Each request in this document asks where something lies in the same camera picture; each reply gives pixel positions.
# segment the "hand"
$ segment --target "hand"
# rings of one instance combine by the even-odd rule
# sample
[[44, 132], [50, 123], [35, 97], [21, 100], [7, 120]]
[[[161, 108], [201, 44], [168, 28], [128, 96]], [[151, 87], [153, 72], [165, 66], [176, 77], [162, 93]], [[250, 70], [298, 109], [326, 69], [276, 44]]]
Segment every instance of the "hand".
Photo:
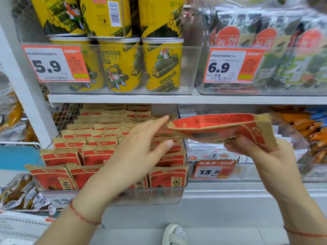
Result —
[[240, 136], [234, 143], [225, 144], [225, 148], [252, 158], [266, 190], [277, 202], [297, 201], [307, 191], [302, 184], [293, 147], [283, 139], [277, 138], [277, 143], [278, 150], [259, 148], [248, 138]]
[[102, 189], [101, 197], [110, 201], [145, 177], [174, 145], [173, 140], [167, 140], [150, 151], [153, 136], [168, 119], [169, 116], [148, 120], [132, 129], [125, 140], [119, 143], [109, 161], [89, 179], [84, 188], [96, 185], [93, 189]]

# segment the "white shelf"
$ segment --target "white shelf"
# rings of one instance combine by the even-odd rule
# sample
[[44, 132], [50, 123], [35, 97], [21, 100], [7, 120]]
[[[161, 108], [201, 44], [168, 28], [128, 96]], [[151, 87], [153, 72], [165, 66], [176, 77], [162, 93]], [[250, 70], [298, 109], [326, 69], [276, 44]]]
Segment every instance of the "white shelf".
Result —
[[151, 103], [151, 104], [305, 104], [324, 105], [327, 96], [258, 96], [202, 95], [194, 89], [191, 95], [127, 94], [49, 94], [50, 103]]

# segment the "person's right hand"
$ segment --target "person's right hand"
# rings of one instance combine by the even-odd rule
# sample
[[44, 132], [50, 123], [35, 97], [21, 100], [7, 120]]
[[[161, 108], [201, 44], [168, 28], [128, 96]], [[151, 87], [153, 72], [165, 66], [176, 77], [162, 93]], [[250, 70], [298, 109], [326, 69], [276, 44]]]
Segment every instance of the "person's right hand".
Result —
[[293, 147], [283, 139], [277, 138], [277, 143], [279, 150], [271, 152], [239, 136], [234, 143], [225, 144], [225, 148], [252, 158], [266, 190], [277, 202], [297, 201], [307, 191], [302, 184]]

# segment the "yellow can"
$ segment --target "yellow can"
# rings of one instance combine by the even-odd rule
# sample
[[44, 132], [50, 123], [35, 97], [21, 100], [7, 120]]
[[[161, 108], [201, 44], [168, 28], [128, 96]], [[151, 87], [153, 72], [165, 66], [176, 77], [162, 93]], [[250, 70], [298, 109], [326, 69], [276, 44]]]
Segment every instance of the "yellow can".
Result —
[[180, 88], [181, 39], [142, 39], [146, 88], [154, 92], [170, 92]]
[[85, 26], [77, 0], [31, 0], [48, 36], [85, 35]]
[[99, 39], [100, 55], [109, 88], [129, 92], [142, 85], [140, 38]]
[[139, 0], [142, 38], [182, 36], [184, 0]]
[[81, 0], [80, 5], [89, 37], [132, 36], [129, 0]]
[[56, 44], [81, 44], [81, 51], [91, 82], [69, 83], [73, 90], [79, 92], [101, 89], [104, 86], [104, 75], [96, 46], [90, 46], [92, 39], [88, 37], [50, 37]]

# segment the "bracelet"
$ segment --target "bracelet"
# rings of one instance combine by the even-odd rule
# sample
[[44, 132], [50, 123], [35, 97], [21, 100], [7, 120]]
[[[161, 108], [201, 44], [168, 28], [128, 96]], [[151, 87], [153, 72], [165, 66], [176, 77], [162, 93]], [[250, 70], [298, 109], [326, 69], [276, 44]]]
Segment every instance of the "bracelet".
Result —
[[80, 219], [82, 219], [84, 222], [87, 222], [87, 223], [90, 223], [92, 225], [95, 225], [95, 226], [98, 226], [99, 224], [101, 224], [102, 220], [100, 222], [93, 222], [93, 221], [90, 221], [90, 220], [86, 220], [81, 214], [79, 214], [77, 212], [77, 210], [74, 208], [73, 206], [73, 200], [71, 200], [69, 202], [69, 207], [72, 209], [72, 211], [75, 213], [76, 216], [78, 216]]
[[318, 234], [309, 234], [309, 233], [303, 233], [303, 232], [298, 232], [298, 231], [292, 231], [289, 230], [284, 226], [284, 229], [293, 235], [299, 235], [299, 236], [304, 236], [304, 237], [310, 237], [310, 238], [327, 238], [327, 235], [318, 235]]

